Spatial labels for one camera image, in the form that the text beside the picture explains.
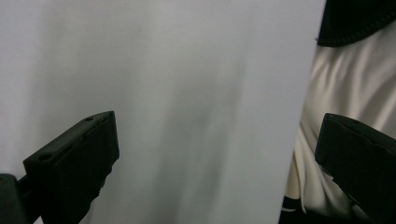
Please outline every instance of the beige fabric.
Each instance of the beige fabric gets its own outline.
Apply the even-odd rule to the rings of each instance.
[[[353,214],[347,196],[314,159],[325,113],[360,120],[396,138],[395,40],[396,22],[353,45],[317,47],[294,153],[300,179],[295,188],[301,191],[305,211],[336,217]]]

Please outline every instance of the white fabric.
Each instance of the white fabric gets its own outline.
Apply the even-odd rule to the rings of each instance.
[[[323,1],[0,3],[0,172],[115,110],[86,221],[277,223]]]
[[[350,217],[347,196],[314,159],[325,113],[357,119],[396,138],[396,22],[342,48],[317,47],[295,145],[304,209]]]

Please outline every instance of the white backdrop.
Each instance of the white backdrop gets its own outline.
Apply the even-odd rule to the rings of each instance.
[[[323,1],[0,2],[0,173],[115,110],[86,223],[277,223]]]

